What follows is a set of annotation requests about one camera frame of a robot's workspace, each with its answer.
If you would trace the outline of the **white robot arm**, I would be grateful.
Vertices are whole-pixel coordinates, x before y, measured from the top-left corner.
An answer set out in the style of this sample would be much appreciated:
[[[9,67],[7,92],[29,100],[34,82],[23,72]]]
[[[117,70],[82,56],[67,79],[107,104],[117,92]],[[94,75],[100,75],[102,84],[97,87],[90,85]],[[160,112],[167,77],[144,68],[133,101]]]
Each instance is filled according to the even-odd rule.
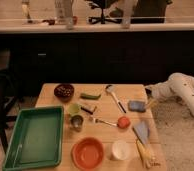
[[[157,101],[180,97],[194,116],[194,77],[183,73],[173,73],[165,82],[146,86],[152,97]]]

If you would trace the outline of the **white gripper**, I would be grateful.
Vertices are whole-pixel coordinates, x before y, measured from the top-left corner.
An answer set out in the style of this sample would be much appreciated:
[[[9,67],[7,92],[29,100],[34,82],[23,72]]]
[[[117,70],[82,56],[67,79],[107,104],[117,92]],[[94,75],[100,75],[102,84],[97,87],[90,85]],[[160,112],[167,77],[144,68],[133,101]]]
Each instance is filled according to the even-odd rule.
[[[151,92],[152,97],[154,98],[154,99],[151,99],[146,104],[146,109],[149,109],[152,106],[154,106],[157,103],[157,100],[164,101],[166,99],[166,95],[165,95],[166,84],[165,83],[146,85],[145,89],[149,90]]]

